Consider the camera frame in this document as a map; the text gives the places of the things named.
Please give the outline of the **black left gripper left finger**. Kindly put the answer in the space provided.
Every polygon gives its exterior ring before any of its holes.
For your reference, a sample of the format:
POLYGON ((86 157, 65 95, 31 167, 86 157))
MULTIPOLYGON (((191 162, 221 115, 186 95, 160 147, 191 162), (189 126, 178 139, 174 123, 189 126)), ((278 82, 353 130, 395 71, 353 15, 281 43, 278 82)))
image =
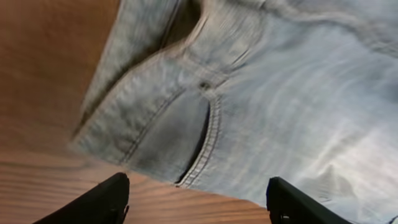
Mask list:
POLYGON ((118 172, 34 224, 123 224, 129 211, 130 181, 118 172))

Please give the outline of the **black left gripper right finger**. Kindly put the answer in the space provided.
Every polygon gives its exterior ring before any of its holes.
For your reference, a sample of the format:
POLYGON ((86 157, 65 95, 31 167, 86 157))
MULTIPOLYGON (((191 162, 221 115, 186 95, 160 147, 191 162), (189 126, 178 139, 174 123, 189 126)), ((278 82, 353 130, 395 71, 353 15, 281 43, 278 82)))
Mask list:
POLYGON ((281 177, 269 180, 266 197, 272 224, 350 224, 281 177))

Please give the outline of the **light blue denim shorts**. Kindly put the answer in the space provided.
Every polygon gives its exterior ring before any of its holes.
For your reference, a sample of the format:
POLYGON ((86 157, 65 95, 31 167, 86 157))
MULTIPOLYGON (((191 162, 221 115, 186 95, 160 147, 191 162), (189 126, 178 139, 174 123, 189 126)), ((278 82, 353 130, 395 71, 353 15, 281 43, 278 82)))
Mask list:
POLYGON ((397 222, 397 1, 123 0, 74 146, 266 204, 279 176, 397 222))

